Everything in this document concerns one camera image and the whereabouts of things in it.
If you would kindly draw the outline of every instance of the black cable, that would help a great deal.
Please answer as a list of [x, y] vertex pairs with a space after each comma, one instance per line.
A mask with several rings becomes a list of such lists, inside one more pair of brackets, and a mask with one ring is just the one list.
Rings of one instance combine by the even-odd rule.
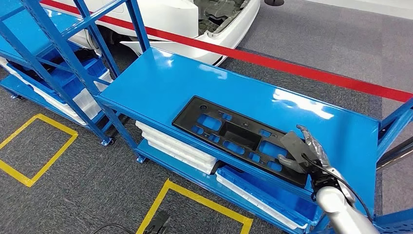
[[94, 232], [92, 232], [91, 234], [96, 234], [96, 233], [97, 233], [98, 231], [100, 231], [101, 229], [106, 228], [106, 227], [109, 227], [109, 226], [118, 227], [118, 228], [124, 230], [125, 232], [127, 232], [127, 233], [129, 233], [129, 234], [135, 234], [135, 233], [129, 231], [128, 229], [126, 229], [125, 227], [123, 227], [122, 225], [119, 225], [119, 224], [116, 224], [116, 223], [108, 223], [108, 224], [102, 225], [102, 226], [100, 226], [98, 229], [96, 229]]
[[318, 169], [322, 170], [323, 172], [326, 172], [327, 174], [331, 175], [332, 177], [334, 177], [336, 180], [340, 181], [341, 183], [343, 183], [348, 189], [350, 189], [350, 191], [357, 197], [357, 199], [360, 201], [361, 205], [363, 206], [364, 210], [366, 211], [367, 214], [367, 218], [370, 220], [370, 222], [373, 223], [373, 219], [372, 216], [369, 212], [369, 209], [367, 209], [366, 204], [364, 204], [363, 200], [358, 196], [358, 194], [354, 191], [354, 189], [352, 187], [350, 187], [350, 185], [342, 178], [339, 178], [338, 176], [336, 176], [335, 174], [329, 172], [328, 170], [324, 169], [323, 167], [313, 163], [305, 154], [301, 154], [301, 156], [307, 160], [309, 163], [311, 163], [313, 166], [317, 167]]

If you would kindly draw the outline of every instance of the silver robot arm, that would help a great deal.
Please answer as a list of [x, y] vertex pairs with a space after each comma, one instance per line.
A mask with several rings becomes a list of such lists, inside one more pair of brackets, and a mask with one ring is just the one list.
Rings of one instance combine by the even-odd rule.
[[355, 194], [345, 185], [346, 181], [337, 169], [330, 166], [323, 147], [304, 126], [297, 127], [301, 130], [305, 143], [294, 132], [283, 136], [281, 143], [295, 160], [278, 155], [280, 163], [298, 173], [308, 173], [311, 176], [313, 199], [330, 219], [335, 233], [379, 234], [372, 222], [354, 208]]
[[321, 188], [316, 201], [337, 234], [379, 234], [373, 224], [347, 202], [339, 189], [330, 186]]

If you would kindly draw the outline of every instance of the yellow tape square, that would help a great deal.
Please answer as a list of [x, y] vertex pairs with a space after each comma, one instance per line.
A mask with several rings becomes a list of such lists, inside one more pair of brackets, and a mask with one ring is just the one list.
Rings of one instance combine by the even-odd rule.
[[29, 119], [27, 122], [25, 122], [21, 127], [19, 127], [14, 133], [12, 133], [6, 140], [4, 140], [2, 143], [0, 143], [0, 150], [7, 144], [9, 143], [14, 137], [16, 137], [21, 131], [23, 131], [27, 126], [29, 126], [33, 121], [36, 119], [43, 120], [44, 122], [64, 131], [65, 133], [71, 135], [68, 141], [60, 148], [56, 154], [40, 169], [39, 172], [36, 173], [36, 175], [33, 178], [28, 178], [22, 173], [18, 172], [16, 169], [12, 168], [9, 166], [7, 163], [3, 162], [0, 160], [0, 169], [5, 171], [7, 174], [11, 175], [13, 178], [16, 180], [20, 181], [27, 187], [31, 187], [46, 171], [49, 169], [49, 167], [62, 155], [62, 153], [73, 143], [73, 141], [77, 137], [77, 132], [71, 128], [68, 128], [64, 126], [63, 124], [56, 122], [55, 120], [46, 117], [42, 114], [37, 114], [33, 116], [31, 119]]
[[204, 206], [207, 206], [223, 215], [226, 215], [232, 219], [235, 219], [236, 221], [240, 222], [243, 224], [243, 227], [241, 229], [240, 234], [248, 234], [249, 230], [251, 229], [252, 221], [253, 219], [245, 217], [242, 214], [239, 214], [235, 211], [232, 211], [228, 209], [227, 207], [224, 207], [216, 202], [213, 202], [201, 195], [198, 195], [184, 187], [181, 187], [169, 179], [166, 180], [164, 186], [162, 187], [161, 191], [159, 192], [158, 196], [156, 197], [155, 201], [153, 202], [152, 206], [150, 207], [148, 213], [146, 214], [145, 218], [143, 219], [141, 225], [139, 226], [138, 230], [136, 231], [136, 234], [142, 234], [145, 228], [149, 225], [150, 221], [152, 220], [153, 216], [155, 215], [156, 210], [159, 208], [161, 205], [162, 200], [165, 198], [168, 190], [174, 190], [175, 192], [184, 195], [198, 203], [201, 203]]

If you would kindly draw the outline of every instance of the red floor line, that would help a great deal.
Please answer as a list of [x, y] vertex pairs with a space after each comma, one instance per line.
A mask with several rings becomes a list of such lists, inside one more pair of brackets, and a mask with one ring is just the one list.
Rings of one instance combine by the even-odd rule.
[[[64, 11], [68, 11], [71, 13], [79, 14], [79, 11], [76, 7], [70, 6], [67, 4], [63, 4], [60, 2], [56, 2], [54, 0], [42, 0], [41, 3], [46, 4], [51, 7], [59, 8]], [[120, 27], [128, 28], [133, 30], [133, 24], [128, 21], [119, 20], [109, 16], [103, 16], [100, 21], [114, 24]], [[361, 80], [344, 77], [336, 74], [332, 74], [325, 71], [315, 70], [309, 67], [292, 64], [289, 62], [268, 58], [256, 54], [252, 54], [246, 51], [231, 49], [219, 45], [210, 44], [207, 42], [183, 37], [177, 34], [157, 30], [154, 28], [145, 27], [146, 31], [149, 35], [160, 37], [163, 39], [175, 41], [181, 44], [185, 44], [188, 46], [193, 46], [196, 48], [208, 50], [217, 54], [225, 55], [234, 59], [239, 59], [242, 61], [250, 62], [253, 64], [257, 64], [260, 66], [272, 68], [275, 70], [279, 70], [282, 72], [291, 73], [297, 76], [301, 76], [308, 79], [313, 79], [317, 81], [321, 81], [324, 83], [329, 83], [332, 85], [356, 90], [359, 92], [389, 98], [397, 101], [406, 102], [410, 98], [413, 98], [413, 94], [393, 88], [384, 87], [381, 85], [376, 85], [368, 82], [364, 82]]]

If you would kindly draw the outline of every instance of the shelf foot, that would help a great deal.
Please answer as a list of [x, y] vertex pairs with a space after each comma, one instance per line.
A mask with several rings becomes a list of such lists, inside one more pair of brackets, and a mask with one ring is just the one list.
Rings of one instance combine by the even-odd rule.
[[109, 140], [103, 140], [100, 144], [103, 145], [103, 146], [108, 146], [108, 145], [113, 145], [116, 141], [115, 138], [109, 137], [108, 139]]
[[146, 160], [145, 156], [138, 154], [138, 158], [136, 159], [137, 162], [143, 163], [145, 160]]

